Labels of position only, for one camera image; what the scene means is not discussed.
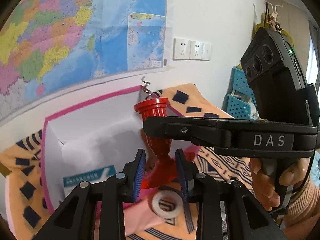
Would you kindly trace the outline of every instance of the black handle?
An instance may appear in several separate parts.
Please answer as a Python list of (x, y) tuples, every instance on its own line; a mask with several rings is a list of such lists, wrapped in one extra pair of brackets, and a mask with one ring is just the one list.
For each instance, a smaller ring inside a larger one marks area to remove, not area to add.
[(289, 204), (292, 190), (293, 190), (293, 185), (291, 186), (280, 185), (279, 178), (281, 174), (287, 168), (295, 164), (298, 161), (298, 159), (285, 158), (285, 159), (260, 159), (260, 160), (262, 164), (261, 166), (262, 171), (267, 176), (271, 177), (275, 185), (275, 192), (277, 192), (278, 195), (280, 196), (280, 205), (275, 209), (283, 212), (275, 212), (275, 210), (272, 211), (273, 212), (272, 217), (274, 219), (278, 219), (285, 214), (285, 210)]

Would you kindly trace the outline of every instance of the label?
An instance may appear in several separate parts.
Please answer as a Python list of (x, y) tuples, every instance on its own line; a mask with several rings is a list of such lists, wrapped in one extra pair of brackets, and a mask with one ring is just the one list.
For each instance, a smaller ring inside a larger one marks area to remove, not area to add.
[(294, 141), (293, 134), (240, 132), (238, 148), (251, 150), (290, 151)]
[(162, 61), (157, 60), (152, 62), (152, 67), (161, 67)]
[(107, 166), (101, 169), (88, 171), (86, 173), (81, 173), (69, 177), (63, 178), (63, 187), (65, 196), (70, 194), (70, 192), (82, 181), (89, 181), (91, 184), (102, 182), (107, 180), (112, 175), (116, 174), (116, 169), (113, 165)]

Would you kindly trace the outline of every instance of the white tape roll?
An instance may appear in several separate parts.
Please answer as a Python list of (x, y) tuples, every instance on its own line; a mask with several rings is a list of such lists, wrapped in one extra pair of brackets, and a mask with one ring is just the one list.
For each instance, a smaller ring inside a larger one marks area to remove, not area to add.
[[(173, 202), (176, 206), (176, 208), (174, 210), (164, 211), (160, 208), (159, 201), (160, 201), (160, 199), (163, 199), (165, 197), (173, 200)], [(183, 203), (182, 203), (181, 197), (178, 195), (178, 193), (176, 193), (172, 190), (159, 191), (152, 198), (152, 210), (154, 213), (156, 213), (159, 217), (162, 217), (162, 218), (171, 219), (171, 218), (177, 217), (180, 214), (180, 212), (182, 211), (182, 208), (183, 208), (182, 204)]]

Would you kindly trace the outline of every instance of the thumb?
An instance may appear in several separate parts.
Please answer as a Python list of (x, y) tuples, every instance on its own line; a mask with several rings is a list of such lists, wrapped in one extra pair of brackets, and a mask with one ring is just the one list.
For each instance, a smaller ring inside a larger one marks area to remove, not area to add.
[(307, 173), (310, 159), (299, 159), (297, 163), (287, 168), (280, 176), (279, 183), (283, 186), (294, 185), (302, 181)]

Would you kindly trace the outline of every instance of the hand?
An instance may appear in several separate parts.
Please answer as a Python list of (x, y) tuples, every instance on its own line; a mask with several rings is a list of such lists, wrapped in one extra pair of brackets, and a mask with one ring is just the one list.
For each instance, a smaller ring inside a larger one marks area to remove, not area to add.
[[(298, 162), (287, 168), (280, 176), (279, 183), (283, 186), (294, 185), (299, 187), (303, 182), (310, 159), (299, 159)], [(263, 207), (271, 211), (280, 204), (280, 196), (275, 192), (275, 185), (270, 177), (261, 170), (261, 161), (256, 158), (250, 159), (250, 171), (252, 176), (252, 188), (258, 201)]]

